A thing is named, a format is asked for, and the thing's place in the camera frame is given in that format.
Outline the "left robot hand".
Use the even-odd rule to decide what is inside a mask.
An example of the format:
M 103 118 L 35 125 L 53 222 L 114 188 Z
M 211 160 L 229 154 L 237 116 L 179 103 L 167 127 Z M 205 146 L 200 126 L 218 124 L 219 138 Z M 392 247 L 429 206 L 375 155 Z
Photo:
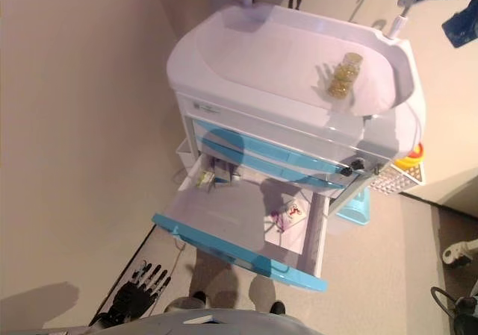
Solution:
M 139 319 L 159 298 L 171 281 L 161 264 L 153 266 L 145 260 L 114 296 L 107 315 L 116 323 Z

